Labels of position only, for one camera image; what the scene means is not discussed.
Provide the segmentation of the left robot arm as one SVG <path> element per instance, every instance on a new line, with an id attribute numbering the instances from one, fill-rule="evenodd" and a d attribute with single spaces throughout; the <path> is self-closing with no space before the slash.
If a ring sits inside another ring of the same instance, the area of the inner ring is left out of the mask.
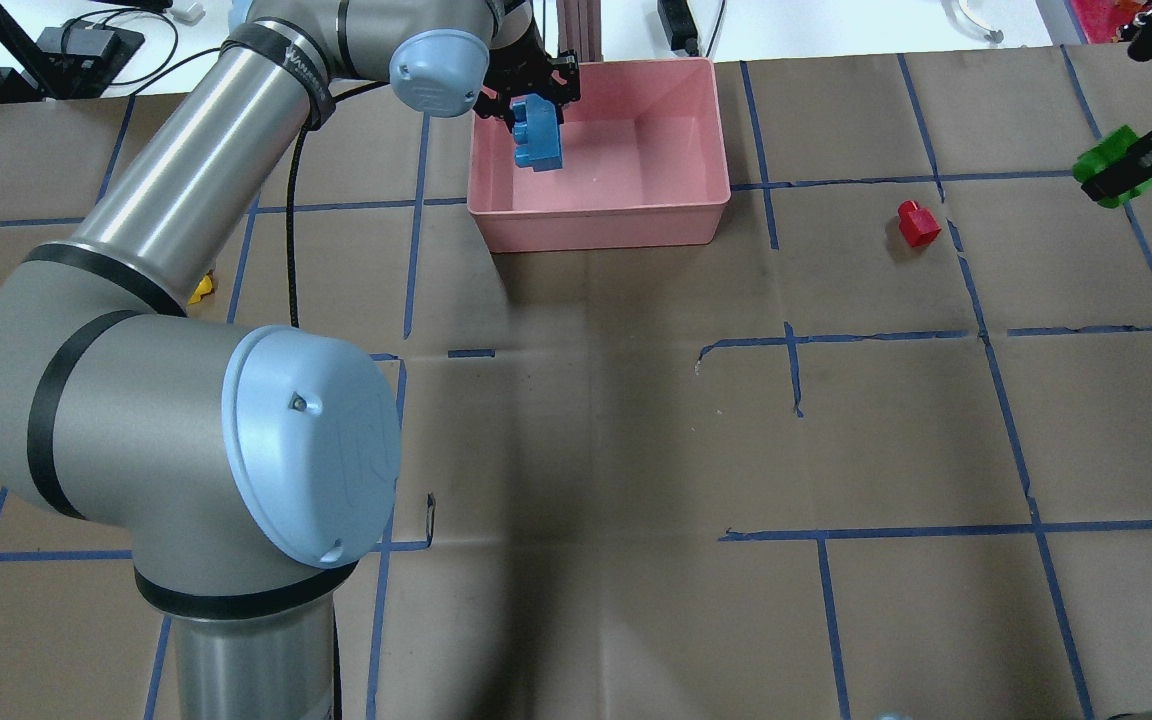
<path id="1" fill-rule="evenodd" d="M 567 103 L 526 1 L 237 1 L 217 63 L 70 237 L 0 288 L 0 482 L 131 536 L 184 719 L 338 719 L 333 593 L 396 501 L 376 361 L 189 296 L 285 150 L 379 82 L 429 118 Z"/>

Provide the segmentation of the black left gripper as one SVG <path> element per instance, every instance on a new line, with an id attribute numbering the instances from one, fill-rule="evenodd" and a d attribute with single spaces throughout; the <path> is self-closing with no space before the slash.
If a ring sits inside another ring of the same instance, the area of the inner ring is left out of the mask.
<path id="1" fill-rule="evenodd" d="M 511 101 L 536 94 L 556 108 L 558 124 L 564 109 L 579 100 L 579 56 L 573 50 L 552 56 L 545 50 L 530 1 L 506 1 L 482 92 L 482 118 L 516 122 Z"/>

